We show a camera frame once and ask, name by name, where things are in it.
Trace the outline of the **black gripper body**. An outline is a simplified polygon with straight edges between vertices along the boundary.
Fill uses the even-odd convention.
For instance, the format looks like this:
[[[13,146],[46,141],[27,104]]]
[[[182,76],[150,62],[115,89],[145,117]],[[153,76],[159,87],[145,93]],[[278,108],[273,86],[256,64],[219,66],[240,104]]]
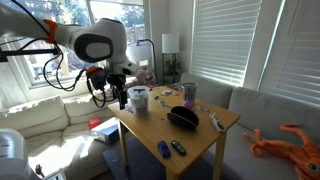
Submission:
[[[87,70],[87,87],[90,93],[94,90],[104,90],[104,86],[109,83],[118,93],[124,92],[126,76],[124,74],[114,74],[101,67],[90,67]]]

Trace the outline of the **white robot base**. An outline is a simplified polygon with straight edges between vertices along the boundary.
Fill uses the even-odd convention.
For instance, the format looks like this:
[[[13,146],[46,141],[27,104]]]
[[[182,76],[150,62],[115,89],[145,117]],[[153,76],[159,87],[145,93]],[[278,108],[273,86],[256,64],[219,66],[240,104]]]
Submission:
[[[26,142],[13,129],[0,130],[0,180],[29,180]]]

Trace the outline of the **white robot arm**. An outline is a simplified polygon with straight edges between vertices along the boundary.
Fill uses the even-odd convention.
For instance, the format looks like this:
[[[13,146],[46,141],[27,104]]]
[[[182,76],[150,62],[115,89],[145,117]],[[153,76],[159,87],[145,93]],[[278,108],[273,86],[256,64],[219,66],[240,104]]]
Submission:
[[[90,83],[95,89],[104,91],[106,83],[111,85],[113,99],[119,101],[120,109],[127,104],[125,77],[134,75],[138,66],[128,60],[126,55],[126,32],[120,21],[103,18],[90,27],[78,25],[59,25],[56,22],[35,18],[24,7],[24,13],[0,3],[0,27],[2,37],[32,38],[53,44],[54,50],[30,50],[20,48],[15,51],[1,52],[1,58],[26,54],[52,53],[63,55],[59,45],[71,49],[76,56],[87,63],[106,60],[110,63],[108,69],[90,67],[85,69],[87,88],[92,93]]]

